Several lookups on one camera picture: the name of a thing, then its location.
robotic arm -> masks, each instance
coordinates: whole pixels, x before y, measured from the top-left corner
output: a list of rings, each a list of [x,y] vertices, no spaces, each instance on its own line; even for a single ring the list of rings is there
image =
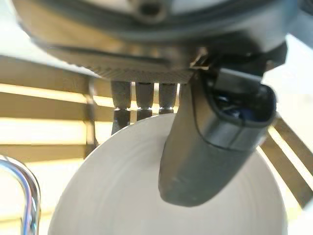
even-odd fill
[[[262,141],[296,0],[12,0],[34,43],[111,81],[180,83],[159,172],[163,200],[214,197]]]

screw hole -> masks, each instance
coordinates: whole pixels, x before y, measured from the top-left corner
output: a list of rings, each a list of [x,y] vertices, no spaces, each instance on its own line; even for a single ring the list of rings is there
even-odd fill
[[[139,7],[139,11],[143,16],[156,17],[161,12],[161,4],[145,3]]]

wooden slat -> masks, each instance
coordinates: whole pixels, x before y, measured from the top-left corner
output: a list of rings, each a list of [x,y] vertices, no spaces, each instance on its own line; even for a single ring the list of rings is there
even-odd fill
[[[270,136],[261,148],[285,181],[300,206],[304,208],[313,198],[311,188]]]
[[[87,94],[89,77],[91,76],[0,55],[0,83],[3,84]],[[92,78],[96,95],[112,97],[109,81]],[[132,100],[136,100],[135,86],[132,86]],[[158,91],[154,93],[154,103],[158,103]]]
[[[313,153],[282,119],[277,121],[275,129],[313,175]]]
[[[83,158],[86,145],[1,144],[0,154],[23,163]]]
[[[38,98],[19,94],[0,93],[0,117],[60,120],[86,120],[86,104]],[[113,121],[111,107],[96,106],[96,121]],[[131,121],[136,112],[131,111]]]

black plastic housing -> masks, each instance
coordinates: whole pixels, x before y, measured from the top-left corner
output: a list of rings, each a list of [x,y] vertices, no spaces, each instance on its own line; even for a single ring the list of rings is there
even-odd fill
[[[261,85],[266,99],[259,120],[225,114],[199,76],[186,85],[179,111],[165,143],[159,172],[162,199],[193,207],[219,193],[234,177],[273,122],[276,99]]]

metal wire handle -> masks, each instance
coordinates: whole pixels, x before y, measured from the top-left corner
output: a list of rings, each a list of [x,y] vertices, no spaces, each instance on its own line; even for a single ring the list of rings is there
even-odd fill
[[[25,208],[21,235],[38,235],[40,219],[40,188],[34,174],[22,163],[0,155],[0,168],[11,173],[24,190]]]

